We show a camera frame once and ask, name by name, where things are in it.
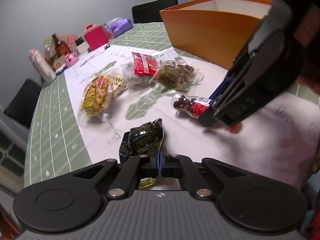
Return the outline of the pink round gadget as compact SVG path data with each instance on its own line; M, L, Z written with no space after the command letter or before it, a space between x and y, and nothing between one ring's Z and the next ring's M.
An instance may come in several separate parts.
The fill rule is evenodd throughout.
M65 65L67 68L75 65L79 61L79 58L76 53L69 53L65 56Z

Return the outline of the black foil snack packet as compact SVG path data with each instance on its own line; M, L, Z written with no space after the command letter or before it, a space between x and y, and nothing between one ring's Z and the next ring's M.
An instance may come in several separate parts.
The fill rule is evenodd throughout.
M159 176L162 175L162 142L164 130L162 119L158 118L152 122L147 122L139 127L129 130L129 146L133 146L138 153L148 153L150 155L150 167L156 168Z

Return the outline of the brown dried snack bag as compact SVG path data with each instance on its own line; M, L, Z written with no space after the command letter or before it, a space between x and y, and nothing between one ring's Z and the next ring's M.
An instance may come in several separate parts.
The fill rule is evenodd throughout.
M195 81L199 70L176 60L160 60L149 83L158 83L174 90L188 90Z

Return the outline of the black chair far right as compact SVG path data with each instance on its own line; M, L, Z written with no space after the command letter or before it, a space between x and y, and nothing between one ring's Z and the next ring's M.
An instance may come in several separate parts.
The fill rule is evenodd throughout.
M178 5L178 0L156 0L132 7L134 23L163 22L160 11Z

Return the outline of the chocolate balls clear tube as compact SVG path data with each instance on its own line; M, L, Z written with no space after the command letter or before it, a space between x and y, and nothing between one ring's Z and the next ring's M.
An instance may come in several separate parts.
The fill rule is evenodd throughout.
M199 119L213 104L213 100L201 96L187 96L176 92L171 98L171 106L179 113Z

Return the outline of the puffed rice snack bag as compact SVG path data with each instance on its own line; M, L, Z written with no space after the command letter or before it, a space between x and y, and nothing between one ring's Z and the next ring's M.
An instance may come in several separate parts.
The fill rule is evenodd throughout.
M147 86L151 80L151 75L135 74L133 62L121 64L111 72L113 80L112 98L116 98L128 87Z

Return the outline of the yellow waffle snack bag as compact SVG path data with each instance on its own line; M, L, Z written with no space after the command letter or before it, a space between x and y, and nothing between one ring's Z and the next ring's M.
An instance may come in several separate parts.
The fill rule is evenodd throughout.
M101 74L88 83L80 103L80 114L88 118L108 120L108 109L113 93L113 78L110 74Z

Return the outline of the colourful sticker card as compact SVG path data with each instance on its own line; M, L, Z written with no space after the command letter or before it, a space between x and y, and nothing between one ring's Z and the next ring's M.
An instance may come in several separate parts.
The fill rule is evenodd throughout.
M77 36L74 34L62 34L62 35L58 35L57 38L63 42L65 42L65 44L67 44L68 48L70 49L71 52L75 53L76 52L76 39Z

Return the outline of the orange cardboard box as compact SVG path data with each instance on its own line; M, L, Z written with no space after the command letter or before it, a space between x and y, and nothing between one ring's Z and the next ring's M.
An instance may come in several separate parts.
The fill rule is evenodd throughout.
M229 69L269 0L193 0L160 12L173 47Z

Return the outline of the white silver sachet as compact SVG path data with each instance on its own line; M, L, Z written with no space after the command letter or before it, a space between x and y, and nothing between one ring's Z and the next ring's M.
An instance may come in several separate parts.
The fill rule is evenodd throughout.
M186 63L184 59L182 59L180 55L178 55L178 53L173 47L163 50L159 54L153 57L158 63L160 63L161 60L162 61L179 61L181 63Z

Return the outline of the red snack packet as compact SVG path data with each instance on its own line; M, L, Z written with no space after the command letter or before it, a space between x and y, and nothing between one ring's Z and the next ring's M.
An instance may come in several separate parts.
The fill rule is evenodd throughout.
M158 63L153 56L141 53L132 53L134 60L134 73L136 75L153 76L158 69Z

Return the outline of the white deer table runner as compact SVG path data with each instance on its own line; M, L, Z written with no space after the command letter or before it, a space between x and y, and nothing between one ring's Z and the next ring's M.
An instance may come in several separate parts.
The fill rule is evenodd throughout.
M86 86L106 67L117 68L133 48L111 46L84 55L64 75L84 145L93 163L118 159L125 132L162 119L164 145L169 153L205 157L301 187L311 175L319 142L319 107L291 93L283 93L242 121L236 131L220 124L205 128L171 106L174 95L158 84L128 88L111 101L109 119L88 117L80 109Z

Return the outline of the green grid tablecloth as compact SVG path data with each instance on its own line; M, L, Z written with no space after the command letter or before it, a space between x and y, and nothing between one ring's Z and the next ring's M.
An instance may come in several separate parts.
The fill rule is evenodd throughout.
M168 49L171 44L163 23L147 23L136 24L113 40L111 46L154 53ZM294 84L286 92L319 107L319 96L302 85ZM63 73L42 89L37 102L29 134L24 183L31 185L91 164Z

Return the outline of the black chair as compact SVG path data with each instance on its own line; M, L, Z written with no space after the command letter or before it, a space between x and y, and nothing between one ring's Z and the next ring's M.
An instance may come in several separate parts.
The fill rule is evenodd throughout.
M178 0L156 0L132 7L134 23L163 22L160 11L178 5Z
M4 110L4 114L30 129L41 90L42 87L33 80L26 79L16 96Z

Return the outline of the black chair left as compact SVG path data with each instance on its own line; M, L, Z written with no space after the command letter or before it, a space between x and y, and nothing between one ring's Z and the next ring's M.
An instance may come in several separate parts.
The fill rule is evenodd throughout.
M41 90L42 87L33 80L26 79L16 96L4 110L4 114L30 129Z

